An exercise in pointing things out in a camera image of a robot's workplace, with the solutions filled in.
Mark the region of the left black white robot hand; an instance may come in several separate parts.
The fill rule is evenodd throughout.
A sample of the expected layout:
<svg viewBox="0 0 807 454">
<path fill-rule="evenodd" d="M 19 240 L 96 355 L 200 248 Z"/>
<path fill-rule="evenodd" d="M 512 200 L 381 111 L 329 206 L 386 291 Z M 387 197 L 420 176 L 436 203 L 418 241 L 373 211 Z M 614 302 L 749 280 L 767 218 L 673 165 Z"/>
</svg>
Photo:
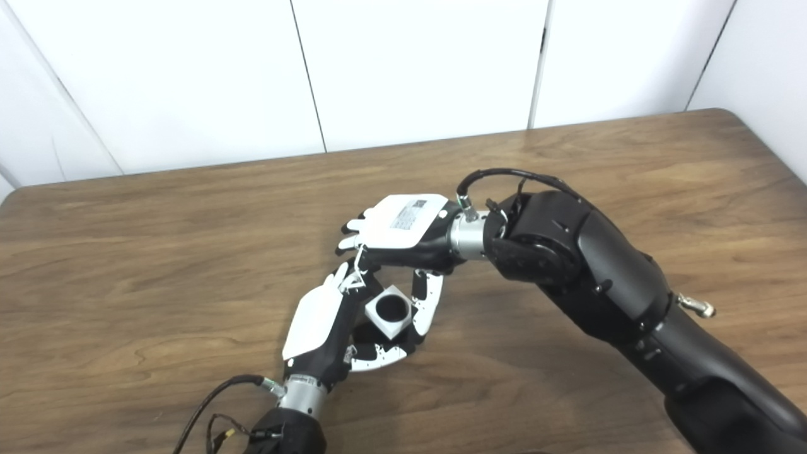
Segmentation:
<svg viewBox="0 0 807 454">
<path fill-rule="evenodd" d="M 424 308 L 436 309 L 441 288 L 441 277 L 429 278 Z M 300 376 L 332 390 L 349 373 L 412 356 L 424 342 L 414 342 L 411 326 L 419 306 L 394 285 L 383 287 L 374 271 L 343 262 L 300 299 L 282 349 L 284 379 Z"/>
</svg>

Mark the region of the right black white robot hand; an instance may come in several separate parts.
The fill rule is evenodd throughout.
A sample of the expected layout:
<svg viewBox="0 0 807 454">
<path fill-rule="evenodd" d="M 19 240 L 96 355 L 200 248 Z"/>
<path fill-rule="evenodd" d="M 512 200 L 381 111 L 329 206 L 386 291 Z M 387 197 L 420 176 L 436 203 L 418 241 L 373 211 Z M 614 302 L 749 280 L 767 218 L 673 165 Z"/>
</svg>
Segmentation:
<svg viewBox="0 0 807 454">
<path fill-rule="evenodd" d="M 335 254 L 355 251 L 362 271 L 412 269 L 411 297 L 420 305 L 411 325 L 416 344 L 426 339 L 436 311 L 422 306 L 427 301 L 427 281 L 450 275 L 466 262 L 451 244 L 451 230 L 459 215 L 458 204 L 443 195 L 388 195 L 341 227 L 345 238 L 338 242 Z"/>
</svg>

